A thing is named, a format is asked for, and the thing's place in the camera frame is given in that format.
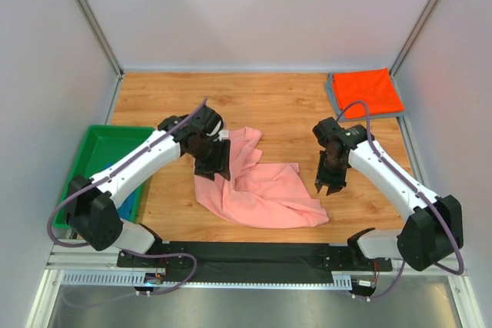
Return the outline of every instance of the gray floor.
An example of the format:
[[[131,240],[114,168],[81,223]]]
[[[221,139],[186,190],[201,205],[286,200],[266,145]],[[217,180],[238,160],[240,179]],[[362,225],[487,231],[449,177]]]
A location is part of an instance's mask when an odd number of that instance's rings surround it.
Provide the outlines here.
[[[390,277],[380,278],[383,290]],[[105,301],[131,287],[62,287],[72,303]],[[387,298],[371,303],[334,291],[184,288],[159,297],[129,297],[92,309],[58,298],[50,326],[58,327],[446,327],[458,323],[441,277],[404,277]]]

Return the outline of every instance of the wooden table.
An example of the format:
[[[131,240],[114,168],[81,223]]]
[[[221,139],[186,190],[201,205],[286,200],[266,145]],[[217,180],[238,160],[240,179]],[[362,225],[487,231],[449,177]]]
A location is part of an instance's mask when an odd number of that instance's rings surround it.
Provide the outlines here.
[[[138,221],[164,240],[337,243],[360,230],[401,228],[390,202],[364,176],[349,170],[347,187],[329,197],[317,194],[319,159],[311,130],[334,116],[324,93],[326,74],[128,73],[112,124],[153,126],[170,115],[188,114],[208,97],[208,106],[230,130],[249,126],[263,131],[261,163],[298,162],[312,197],[321,199],[330,222],[318,227],[265,230],[222,220],[194,198],[193,159],[185,155],[151,179]],[[405,170],[410,165],[396,119],[372,123],[373,134]]]

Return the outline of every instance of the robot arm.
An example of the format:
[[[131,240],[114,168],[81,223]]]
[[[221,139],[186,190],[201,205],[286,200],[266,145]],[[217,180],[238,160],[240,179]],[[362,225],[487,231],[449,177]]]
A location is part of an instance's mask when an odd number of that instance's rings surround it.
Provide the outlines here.
[[[354,235],[349,244],[357,248],[356,253],[367,259],[403,259],[415,270],[424,270],[452,254],[450,241],[423,196],[437,208],[457,245],[462,248],[460,203],[451,195],[439,197],[412,178],[387,155],[379,142],[374,138],[372,142],[367,139],[367,131],[362,125],[343,129],[333,118],[328,118],[320,121],[313,132],[324,147],[314,182],[318,192],[323,186],[328,186],[327,195],[340,191],[346,186],[347,169],[353,167],[390,200],[405,222],[403,230],[371,228]]]
[[[190,154],[196,159],[196,175],[214,180],[214,174],[218,173],[230,179],[230,141],[219,136],[224,127],[221,116],[204,106],[183,127],[165,137],[166,132],[186,117],[164,119],[146,142],[118,163],[90,179],[77,176],[70,181],[69,195],[110,178],[66,207],[66,223],[96,250],[115,246],[136,253],[160,252],[161,239],[141,224],[120,219],[117,209],[135,188],[180,156]]]

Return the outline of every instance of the pink cloth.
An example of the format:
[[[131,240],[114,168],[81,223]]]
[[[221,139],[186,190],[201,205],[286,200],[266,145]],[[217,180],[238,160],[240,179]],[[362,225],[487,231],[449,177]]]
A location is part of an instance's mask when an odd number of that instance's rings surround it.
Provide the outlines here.
[[[263,134],[253,128],[229,132],[231,181],[194,176],[197,201],[230,222],[258,228],[314,227],[328,222],[298,176],[299,164],[258,164]]]

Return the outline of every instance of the white panel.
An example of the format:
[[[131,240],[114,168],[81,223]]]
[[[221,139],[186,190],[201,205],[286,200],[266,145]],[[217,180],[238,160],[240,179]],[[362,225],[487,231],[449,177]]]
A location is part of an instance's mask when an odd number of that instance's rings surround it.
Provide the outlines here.
[[[492,3],[443,0],[397,77],[430,185],[464,211],[465,267],[492,326]]]
[[[20,327],[52,247],[48,214],[116,79],[74,0],[0,0],[0,45],[0,316]]]
[[[89,0],[127,69],[391,66],[427,0]]]

